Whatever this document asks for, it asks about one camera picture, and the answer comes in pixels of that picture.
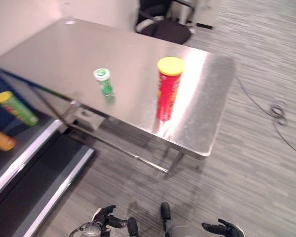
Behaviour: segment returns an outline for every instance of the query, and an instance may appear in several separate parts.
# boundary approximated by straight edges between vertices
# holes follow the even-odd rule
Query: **white cap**
[[[107,80],[110,78],[110,71],[106,68],[98,68],[93,72],[93,76],[97,80]]]

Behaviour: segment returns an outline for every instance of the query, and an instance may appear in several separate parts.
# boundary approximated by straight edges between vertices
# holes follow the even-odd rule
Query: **green bottle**
[[[93,76],[98,80],[103,94],[105,96],[113,96],[110,71],[105,68],[99,68],[93,72]]]
[[[0,93],[0,105],[28,126],[34,126],[38,118],[11,91]]]

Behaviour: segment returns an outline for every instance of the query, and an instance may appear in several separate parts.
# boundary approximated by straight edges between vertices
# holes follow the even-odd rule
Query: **gray carpet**
[[[238,76],[262,107],[287,103],[288,125],[279,129],[296,146],[296,1],[228,0],[213,30],[197,28],[188,46],[238,59]],[[164,166],[164,146],[107,121],[98,133]],[[169,179],[100,142],[100,151],[73,184],[37,236],[68,236],[98,207],[117,204],[120,218],[134,216],[142,237],[163,236],[159,205],[200,229],[200,221],[226,219],[249,237],[296,237],[296,152],[275,133],[270,118],[235,80],[212,155],[185,158]],[[126,230],[113,230],[123,237]],[[200,237],[215,236],[199,231]]]

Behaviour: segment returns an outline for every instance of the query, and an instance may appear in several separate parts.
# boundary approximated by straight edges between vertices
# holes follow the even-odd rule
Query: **cylindrical container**
[[[100,83],[103,94],[106,96],[113,96],[113,88],[110,81],[110,71],[106,68],[98,68],[93,72],[93,76]]]
[[[176,57],[165,57],[158,62],[159,90],[157,118],[163,121],[171,118],[174,101],[177,96],[184,61]]]
[[[34,126],[38,122],[38,118],[11,91],[0,93],[0,105],[28,126]]]
[[[0,150],[9,151],[15,146],[15,139],[0,132]]]

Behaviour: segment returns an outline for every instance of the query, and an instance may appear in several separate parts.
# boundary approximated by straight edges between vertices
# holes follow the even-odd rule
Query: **green tube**
[[[38,122],[38,118],[11,91],[0,93],[0,105],[28,126],[34,126]]]

